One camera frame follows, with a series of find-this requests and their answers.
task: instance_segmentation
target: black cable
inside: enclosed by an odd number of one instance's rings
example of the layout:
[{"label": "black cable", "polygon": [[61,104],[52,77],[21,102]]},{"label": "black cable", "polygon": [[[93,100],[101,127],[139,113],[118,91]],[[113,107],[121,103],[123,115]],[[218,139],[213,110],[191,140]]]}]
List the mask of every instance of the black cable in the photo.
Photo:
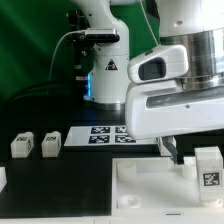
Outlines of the black cable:
[{"label": "black cable", "polygon": [[[76,84],[76,81],[75,80],[60,80],[60,81],[47,81],[47,82],[42,82],[42,83],[38,83],[38,84],[34,84],[34,85],[31,85],[31,86],[28,86],[16,93],[14,93],[11,97],[9,97],[8,100],[6,100],[3,108],[7,108],[16,98],[22,96],[22,95],[25,95],[25,94],[29,94],[31,93],[32,91],[30,90],[33,90],[35,88],[39,88],[39,87],[43,87],[43,86],[48,86],[48,85],[57,85],[57,84]],[[51,89],[42,89],[42,90],[36,90],[36,92],[41,92],[41,91],[50,91]]]}]

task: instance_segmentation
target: small white block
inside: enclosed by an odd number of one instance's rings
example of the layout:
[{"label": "small white block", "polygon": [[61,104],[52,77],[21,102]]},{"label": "small white block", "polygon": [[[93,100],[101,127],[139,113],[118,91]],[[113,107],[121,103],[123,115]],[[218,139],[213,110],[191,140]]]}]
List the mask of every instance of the small white block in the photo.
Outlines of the small white block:
[{"label": "small white block", "polygon": [[218,147],[195,149],[200,199],[216,200],[224,197],[223,158]]},{"label": "small white block", "polygon": [[57,131],[47,133],[41,146],[43,157],[57,157],[61,148],[61,134]]},{"label": "small white block", "polygon": [[123,195],[118,199],[118,208],[141,208],[141,199],[135,195]]},{"label": "small white block", "polygon": [[197,180],[196,161],[193,157],[185,157],[182,175],[187,180]]},{"label": "small white block", "polygon": [[33,137],[32,132],[18,134],[11,143],[12,158],[27,158],[34,146]]},{"label": "small white block", "polygon": [[121,181],[134,181],[137,177],[136,163],[131,160],[118,162],[117,175]]}]

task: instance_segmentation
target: white cube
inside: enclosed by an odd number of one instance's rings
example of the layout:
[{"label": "white cube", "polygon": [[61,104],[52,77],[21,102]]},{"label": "white cube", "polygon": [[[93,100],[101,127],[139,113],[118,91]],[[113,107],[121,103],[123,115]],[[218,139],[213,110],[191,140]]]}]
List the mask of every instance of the white cube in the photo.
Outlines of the white cube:
[{"label": "white cube", "polygon": [[61,148],[61,134],[57,131],[47,133],[41,146],[43,157],[58,157]]},{"label": "white cube", "polygon": [[34,146],[33,137],[32,132],[18,134],[11,143],[12,158],[27,158]]},{"label": "white cube", "polygon": [[219,148],[196,148],[195,157],[201,200],[223,198],[223,158]]}]

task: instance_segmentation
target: metal cylinder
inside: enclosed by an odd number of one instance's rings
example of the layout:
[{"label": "metal cylinder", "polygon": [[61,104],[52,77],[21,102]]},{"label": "metal cylinder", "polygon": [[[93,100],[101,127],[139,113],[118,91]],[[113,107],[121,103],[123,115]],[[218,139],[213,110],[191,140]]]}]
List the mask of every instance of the metal cylinder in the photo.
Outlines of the metal cylinder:
[{"label": "metal cylinder", "polygon": [[185,90],[224,84],[224,29],[162,37],[162,45],[181,44],[188,54],[189,70],[180,77]]}]

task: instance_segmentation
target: qr code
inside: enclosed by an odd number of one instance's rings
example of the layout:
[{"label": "qr code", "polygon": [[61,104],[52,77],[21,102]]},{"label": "qr code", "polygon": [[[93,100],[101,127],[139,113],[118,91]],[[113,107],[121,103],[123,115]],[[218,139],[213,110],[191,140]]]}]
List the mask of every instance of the qr code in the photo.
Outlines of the qr code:
[{"label": "qr code", "polygon": [[92,127],[91,134],[108,134],[110,127]]},{"label": "qr code", "polygon": [[220,174],[219,172],[215,173],[204,173],[203,174],[204,179],[204,186],[218,186],[220,185]]},{"label": "qr code", "polygon": [[109,141],[109,135],[90,136],[89,138],[89,144],[105,144],[109,143]]},{"label": "qr code", "polygon": [[26,141],[26,140],[27,140],[27,137],[19,137],[19,138],[17,138],[16,141],[22,142],[22,141]]},{"label": "qr code", "polygon": [[118,134],[125,134],[125,133],[127,133],[126,127],[125,126],[116,127],[115,128],[115,133],[118,133]]},{"label": "qr code", "polygon": [[133,140],[128,135],[116,135],[115,136],[115,142],[116,143],[136,143],[136,141]]}]

